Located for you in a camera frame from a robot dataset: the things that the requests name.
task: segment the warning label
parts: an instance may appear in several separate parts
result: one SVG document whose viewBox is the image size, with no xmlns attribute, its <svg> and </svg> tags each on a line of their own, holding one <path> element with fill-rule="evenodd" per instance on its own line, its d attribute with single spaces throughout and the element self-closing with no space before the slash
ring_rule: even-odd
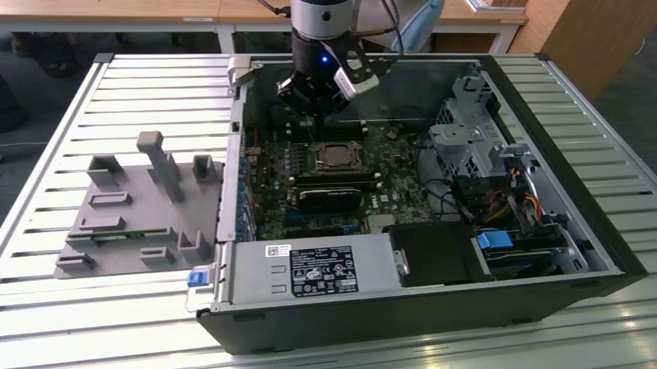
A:
<svg viewBox="0 0 657 369">
<path fill-rule="evenodd" d="M 290 250 L 290 266 L 296 297 L 359 292 L 352 246 Z"/>
</svg>

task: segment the metal bracket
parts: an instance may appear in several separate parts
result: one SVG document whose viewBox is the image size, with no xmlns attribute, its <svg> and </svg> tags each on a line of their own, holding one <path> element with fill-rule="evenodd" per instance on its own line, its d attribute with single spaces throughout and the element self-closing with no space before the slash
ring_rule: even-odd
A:
<svg viewBox="0 0 657 369">
<path fill-rule="evenodd" d="M 262 65 L 252 67 L 252 56 L 234 56 L 229 60 L 229 83 L 232 87 L 244 85 L 252 79 L 252 72 Z"/>
<path fill-rule="evenodd" d="M 431 128 L 433 141 L 439 145 L 469 145 L 476 141 L 484 141 L 480 128 L 463 125 L 435 125 Z"/>
</svg>

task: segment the metal table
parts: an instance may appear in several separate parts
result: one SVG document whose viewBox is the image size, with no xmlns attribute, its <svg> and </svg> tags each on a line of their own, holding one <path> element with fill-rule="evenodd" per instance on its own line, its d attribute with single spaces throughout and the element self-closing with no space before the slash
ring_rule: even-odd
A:
<svg viewBox="0 0 657 369">
<path fill-rule="evenodd" d="M 229 56 L 117 55 L 93 65 L 0 228 L 0 367 L 575 368 L 657 360 L 657 177 L 552 62 L 497 60 L 652 276 L 540 323 L 232 356 L 186 311 L 186 271 L 51 277 L 94 154 L 145 164 L 136 138 L 158 129 L 178 162 L 200 152 L 225 158 Z"/>
</svg>

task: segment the floor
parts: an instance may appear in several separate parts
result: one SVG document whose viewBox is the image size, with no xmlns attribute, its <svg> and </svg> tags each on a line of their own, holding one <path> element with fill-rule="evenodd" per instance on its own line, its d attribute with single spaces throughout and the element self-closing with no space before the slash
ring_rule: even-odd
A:
<svg viewBox="0 0 657 369">
<path fill-rule="evenodd" d="M 190 48 L 216 45 L 174 46 L 169 34 L 131 34 L 131 42 L 121 44 L 114 35 L 82 35 L 77 46 L 78 60 L 83 69 L 74 77 L 47 77 L 31 59 L 18 58 L 11 51 L 11 36 L 0 35 L 0 75 L 30 111 L 27 123 L 15 131 L 0 134 L 0 222 L 5 220 L 17 196 L 38 162 L 45 145 L 3 147 L 19 142 L 47 142 L 85 78 L 95 54 L 122 53 L 182 53 Z M 632 58 L 626 68 L 607 87 L 595 106 L 615 126 L 648 165 L 657 171 L 657 28 L 654 30 L 642 53 Z"/>
</svg>

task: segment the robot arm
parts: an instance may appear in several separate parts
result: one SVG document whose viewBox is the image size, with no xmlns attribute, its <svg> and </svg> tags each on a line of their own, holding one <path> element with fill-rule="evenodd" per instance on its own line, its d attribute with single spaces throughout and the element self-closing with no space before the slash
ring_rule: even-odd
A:
<svg viewBox="0 0 657 369">
<path fill-rule="evenodd" d="M 278 85 L 278 97 L 290 108 L 321 125 L 380 84 L 399 60 L 371 61 L 361 37 L 401 54 L 417 52 L 432 35 L 443 4 L 444 0 L 403 0 L 399 8 L 395 0 L 292 0 L 289 12 L 276 9 L 292 15 L 293 23 L 296 70 Z"/>
</svg>

